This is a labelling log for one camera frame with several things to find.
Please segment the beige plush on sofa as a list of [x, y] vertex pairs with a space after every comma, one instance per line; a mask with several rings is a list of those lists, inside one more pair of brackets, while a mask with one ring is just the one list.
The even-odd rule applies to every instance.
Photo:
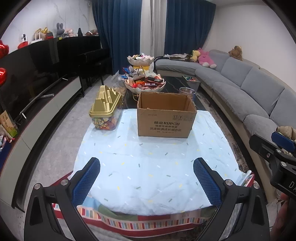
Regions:
[[292, 141], [296, 139], [296, 130], [292, 126], [278, 126], [276, 131]]

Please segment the grey curved sofa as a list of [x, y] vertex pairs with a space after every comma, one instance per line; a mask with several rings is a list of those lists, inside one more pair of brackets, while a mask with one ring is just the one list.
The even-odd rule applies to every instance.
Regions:
[[271, 141], [280, 126], [295, 128], [295, 92], [260, 66], [237, 60], [219, 50], [209, 51], [215, 69], [199, 63], [158, 58], [156, 70], [168, 76], [189, 75], [221, 108], [241, 139], [257, 134]]

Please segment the striped colourful mat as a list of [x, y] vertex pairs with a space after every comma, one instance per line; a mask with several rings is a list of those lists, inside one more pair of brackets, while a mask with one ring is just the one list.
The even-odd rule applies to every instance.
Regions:
[[175, 172], [154, 174], [147, 185], [131, 185], [132, 197], [114, 201], [99, 198], [103, 186], [96, 186], [76, 208], [88, 225], [127, 237], [157, 237], [191, 230], [208, 221], [216, 210], [210, 205], [193, 175]]

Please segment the white tv console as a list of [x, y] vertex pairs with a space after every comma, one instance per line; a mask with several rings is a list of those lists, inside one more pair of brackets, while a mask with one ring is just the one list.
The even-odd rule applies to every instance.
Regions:
[[39, 153], [74, 99], [81, 94], [81, 81], [76, 77], [58, 84], [55, 89], [58, 92], [54, 97], [41, 99], [41, 108], [27, 119], [1, 169], [1, 201], [22, 212]]

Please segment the clear jar of chocolate balls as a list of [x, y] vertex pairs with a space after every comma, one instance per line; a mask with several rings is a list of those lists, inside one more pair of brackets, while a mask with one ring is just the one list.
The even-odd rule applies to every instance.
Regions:
[[179, 88], [179, 93], [188, 96], [192, 100], [192, 102], [195, 101], [195, 98], [196, 98], [196, 91], [195, 90], [188, 88], [188, 87], [181, 87], [181, 88]]

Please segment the brown teddy bear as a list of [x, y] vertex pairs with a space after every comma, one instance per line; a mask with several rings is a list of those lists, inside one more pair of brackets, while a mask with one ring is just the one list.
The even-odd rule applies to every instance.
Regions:
[[232, 58], [235, 58], [240, 61], [243, 60], [242, 49], [240, 46], [234, 46], [234, 48], [232, 50], [230, 50], [228, 53], [229, 53], [229, 56]]

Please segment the light blue confetti cloth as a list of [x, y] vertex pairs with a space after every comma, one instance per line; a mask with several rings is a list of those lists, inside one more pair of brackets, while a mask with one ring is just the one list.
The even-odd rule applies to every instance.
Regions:
[[125, 110], [115, 130], [89, 126], [74, 171], [92, 157], [100, 161], [100, 173], [90, 195], [109, 210], [125, 214], [164, 215], [208, 207], [193, 171], [199, 157], [237, 185], [246, 178], [213, 116], [202, 110], [187, 138], [140, 137], [137, 111]]

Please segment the yellow plush toy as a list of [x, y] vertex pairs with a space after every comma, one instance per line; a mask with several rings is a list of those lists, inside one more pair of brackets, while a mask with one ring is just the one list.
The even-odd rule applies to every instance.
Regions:
[[193, 50], [192, 51], [192, 55], [190, 57], [190, 61], [191, 62], [197, 62], [198, 61], [198, 58], [200, 57], [201, 53], [200, 51], [198, 50]]

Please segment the gold lid candy jar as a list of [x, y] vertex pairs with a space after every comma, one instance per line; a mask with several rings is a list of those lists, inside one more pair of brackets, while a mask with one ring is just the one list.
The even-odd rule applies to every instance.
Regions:
[[122, 95], [101, 85], [95, 101], [89, 111], [93, 125], [97, 130], [112, 131], [117, 127], [117, 123], [122, 114]]

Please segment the two tier snack bowl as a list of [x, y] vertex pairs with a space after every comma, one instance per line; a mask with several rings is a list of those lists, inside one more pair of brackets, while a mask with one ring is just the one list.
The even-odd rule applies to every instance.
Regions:
[[154, 57], [144, 53], [128, 56], [129, 66], [123, 68], [123, 75], [118, 80], [134, 94], [141, 92], [161, 92], [166, 81], [153, 71]]

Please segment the right blue curtain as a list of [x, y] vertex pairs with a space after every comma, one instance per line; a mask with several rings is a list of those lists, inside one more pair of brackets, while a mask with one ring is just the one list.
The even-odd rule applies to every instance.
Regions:
[[212, 27], [215, 11], [216, 5], [209, 1], [167, 1], [164, 53], [189, 54], [202, 48]]

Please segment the blue curtain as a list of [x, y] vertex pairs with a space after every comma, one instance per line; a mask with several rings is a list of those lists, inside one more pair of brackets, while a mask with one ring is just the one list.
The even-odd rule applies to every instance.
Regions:
[[109, 48], [113, 73], [122, 73], [128, 56], [140, 53], [142, 1], [92, 1], [103, 48]]
[[164, 53], [189, 54], [202, 48], [212, 27], [215, 11], [216, 5], [209, 1], [167, 1]]

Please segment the white sheer curtain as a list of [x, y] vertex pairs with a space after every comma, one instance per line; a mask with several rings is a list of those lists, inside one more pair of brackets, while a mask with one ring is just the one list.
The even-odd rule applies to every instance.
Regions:
[[163, 56], [165, 49], [167, 1], [142, 1], [140, 20], [140, 52]]

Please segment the red heart balloon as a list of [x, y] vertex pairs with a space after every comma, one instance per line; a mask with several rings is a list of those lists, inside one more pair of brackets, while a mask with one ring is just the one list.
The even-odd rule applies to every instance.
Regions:
[[2, 40], [0, 40], [0, 59], [7, 56], [9, 54], [9, 46], [4, 44]]

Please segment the grey bunny plush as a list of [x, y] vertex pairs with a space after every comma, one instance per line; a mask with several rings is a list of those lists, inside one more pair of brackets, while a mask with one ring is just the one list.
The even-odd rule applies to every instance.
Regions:
[[62, 37], [62, 35], [65, 33], [65, 29], [63, 28], [63, 23], [57, 23], [57, 38]]

